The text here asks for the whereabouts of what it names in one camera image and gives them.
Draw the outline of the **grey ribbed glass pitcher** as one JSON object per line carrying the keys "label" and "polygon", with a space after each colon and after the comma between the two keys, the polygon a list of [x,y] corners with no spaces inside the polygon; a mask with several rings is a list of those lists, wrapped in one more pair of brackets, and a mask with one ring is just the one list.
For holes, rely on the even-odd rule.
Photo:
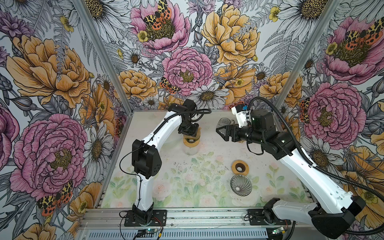
{"label": "grey ribbed glass pitcher", "polygon": [[227,125],[231,125],[231,124],[232,124],[232,120],[230,120],[229,118],[221,118],[218,121],[216,128],[219,129],[221,127],[224,127],[224,126],[227,126]]}

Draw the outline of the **wooden ring dripper holder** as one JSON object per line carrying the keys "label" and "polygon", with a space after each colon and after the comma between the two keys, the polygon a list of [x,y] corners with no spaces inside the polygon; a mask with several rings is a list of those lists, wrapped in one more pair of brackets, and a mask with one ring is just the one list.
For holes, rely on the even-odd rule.
{"label": "wooden ring dripper holder", "polygon": [[189,136],[183,137],[183,143],[188,148],[195,148],[200,143],[200,138],[198,139],[191,139]]}
{"label": "wooden ring dripper holder", "polygon": [[250,168],[248,164],[243,160],[235,160],[232,163],[232,171],[235,175],[247,176],[249,174]]}

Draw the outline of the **clear glass carafe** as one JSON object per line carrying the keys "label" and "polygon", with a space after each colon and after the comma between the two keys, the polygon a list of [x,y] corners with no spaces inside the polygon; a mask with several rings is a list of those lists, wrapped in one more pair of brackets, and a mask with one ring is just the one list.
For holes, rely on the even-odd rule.
{"label": "clear glass carafe", "polygon": [[183,146],[183,151],[188,156],[196,155],[199,152],[199,150],[200,150],[199,146],[195,146],[195,147]]}

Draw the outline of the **green glass dripper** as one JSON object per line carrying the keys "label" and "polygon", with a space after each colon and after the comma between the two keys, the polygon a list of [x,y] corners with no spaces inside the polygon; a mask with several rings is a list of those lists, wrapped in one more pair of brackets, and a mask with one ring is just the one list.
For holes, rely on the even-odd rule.
{"label": "green glass dripper", "polygon": [[201,129],[199,128],[196,133],[193,135],[193,136],[189,136],[189,138],[191,139],[198,139],[201,137]]}

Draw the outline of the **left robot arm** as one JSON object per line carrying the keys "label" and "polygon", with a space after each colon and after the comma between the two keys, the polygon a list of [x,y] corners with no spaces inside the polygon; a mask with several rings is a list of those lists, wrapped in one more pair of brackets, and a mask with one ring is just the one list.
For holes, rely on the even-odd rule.
{"label": "left robot arm", "polygon": [[178,130],[183,135],[186,147],[192,149],[200,143],[201,131],[197,119],[197,105],[192,100],[185,100],[182,105],[171,104],[163,121],[143,140],[135,140],[132,144],[132,166],[138,182],[137,198],[132,211],[135,220],[140,224],[149,224],[153,216],[152,189],[154,177],[162,167],[160,150],[171,133]]}

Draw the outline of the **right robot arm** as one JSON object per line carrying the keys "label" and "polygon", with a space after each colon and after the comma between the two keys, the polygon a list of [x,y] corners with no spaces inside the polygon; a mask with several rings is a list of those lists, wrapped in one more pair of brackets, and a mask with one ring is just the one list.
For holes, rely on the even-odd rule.
{"label": "right robot arm", "polygon": [[279,132],[273,114],[267,110],[244,111],[233,109],[236,120],[221,118],[216,132],[224,141],[245,141],[259,144],[263,152],[291,170],[313,194],[316,202],[299,204],[273,198],[263,210],[265,222],[291,220],[311,224],[321,234],[338,239],[347,232],[356,216],[366,206],[365,201],[351,192],[344,191],[329,176],[316,170],[317,164],[305,161],[307,154],[295,146],[295,137]]}

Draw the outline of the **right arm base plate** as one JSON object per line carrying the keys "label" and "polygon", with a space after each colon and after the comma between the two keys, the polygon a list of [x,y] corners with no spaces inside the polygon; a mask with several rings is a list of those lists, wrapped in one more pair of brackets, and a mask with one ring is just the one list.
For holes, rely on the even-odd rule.
{"label": "right arm base plate", "polygon": [[264,209],[248,209],[243,220],[249,222],[251,226],[264,226],[264,225],[281,225],[288,226],[291,224],[290,220],[281,220],[271,211],[264,211]]}

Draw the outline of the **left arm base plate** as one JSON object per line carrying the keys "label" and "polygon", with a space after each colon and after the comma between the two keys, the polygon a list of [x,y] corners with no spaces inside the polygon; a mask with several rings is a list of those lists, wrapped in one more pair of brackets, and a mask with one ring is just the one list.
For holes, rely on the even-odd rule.
{"label": "left arm base plate", "polygon": [[129,210],[124,220],[125,227],[164,227],[167,222],[167,210],[147,212]]}

